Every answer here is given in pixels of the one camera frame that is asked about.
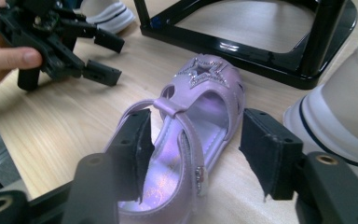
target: tabletop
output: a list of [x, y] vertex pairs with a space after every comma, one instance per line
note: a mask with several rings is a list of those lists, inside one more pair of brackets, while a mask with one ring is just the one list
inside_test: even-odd
[[[131, 0], [122, 1], [134, 15]], [[150, 16], [173, 0], [146, 1]], [[358, 0], [353, 1], [358, 10]], [[225, 1], [195, 12], [178, 26], [198, 30], [261, 49], [290, 50], [309, 31], [313, 15], [282, 1]], [[0, 134], [31, 198], [73, 179], [80, 159], [102, 152], [116, 130], [122, 113], [133, 103], [157, 98], [172, 76], [196, 53], [143, 36], [137, 19], [120, 35], [126, 41], [115, 53], [79, 38], [74, 53], [122, 71], [114, 87], [67, 78], [52, 81], [41, 74], [36, 91], [17, 86], [13, 71], [0, 84]], [[325, 82], [358, 48], [358, 22], [351, 36], [324, 72]], [[309, 91], [298, 90], [240, 69], [246, 106], [269, 113], [282, 122], [282, 114]], [[162, 121], [152, 112], [152, 137]], [[295, 200], [276, 202], [264, 193], [238, 150], [241, 126], [210, 174], [208, 203], [191, 223], [298, 223]]]

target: finger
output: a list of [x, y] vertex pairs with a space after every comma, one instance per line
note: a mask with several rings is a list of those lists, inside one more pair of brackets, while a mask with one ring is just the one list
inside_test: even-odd
[[42, 56], [32, 48], [0, 49], [0, 70], [30, 69], [42, 64]]

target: light wood surface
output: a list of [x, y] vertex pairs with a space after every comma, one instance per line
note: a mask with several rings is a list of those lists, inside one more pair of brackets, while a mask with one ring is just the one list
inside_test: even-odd
[[[124, 4], [137, 15], [131, 0]], [[173, 0], [146, 1], [150, 16]], [[358, 10], [358, 0], [354, 1]], [[262, 49], [285, 52], [311, 27], [304, 8], [275, 1], [227, 1], [194, 13], [179, 26], [218, 35]], [[156, 98], [178, 69], [196, 55], [185, 49], [142, 36], [136, 19], [120, 35], [126, 44], [120, 54], [79, 39], [75, 54], [122, 70], [115, 87], [86, 79], [54, 82], [40, 76], [33, 92], [17, 87], [17, 71], [0, 84], [0, 134], [31, 197], [36, 198], [72, 180], [78, 161], [101, 152], [118, 119], [131, 104]], [[356, 48], [358, 23], [327, 68], [324, 82]], [[308, 93], [241, 70], [247, 107], [282, 121], [286, 108]], [[152, 115], [153, 137], [159, 131]], [[209, 201], [192, 223], [297, 223], [295, 201], [265, 199], [248, 162], [238, 151], [241, 127], [210, 175]]]

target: glitter star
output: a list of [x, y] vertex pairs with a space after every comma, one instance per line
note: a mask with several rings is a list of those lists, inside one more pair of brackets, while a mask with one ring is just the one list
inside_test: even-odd
[[193, 63], [180, 71], [177, 76], [190, 76], [190, 87], [193, 88], [200, 83], [211, 80], [217, 82], [225, 87], [228, 87], [227, 81], [223, 78], [221, 72], [227, 66], [222, 62], [205, 62], [198, 58], [193, 60]]

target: rhinestone star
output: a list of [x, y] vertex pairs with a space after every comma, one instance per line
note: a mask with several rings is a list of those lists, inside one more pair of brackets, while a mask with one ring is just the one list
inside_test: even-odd
[[221, 72], [227, 66], [222, 62], [205, 62], [195, 58], [192, 64], [180, 71], [177, 76], [190, 76], [190, 87], [193, 88], [200, 83], [211, 80], [228, 88], [227, 81]]

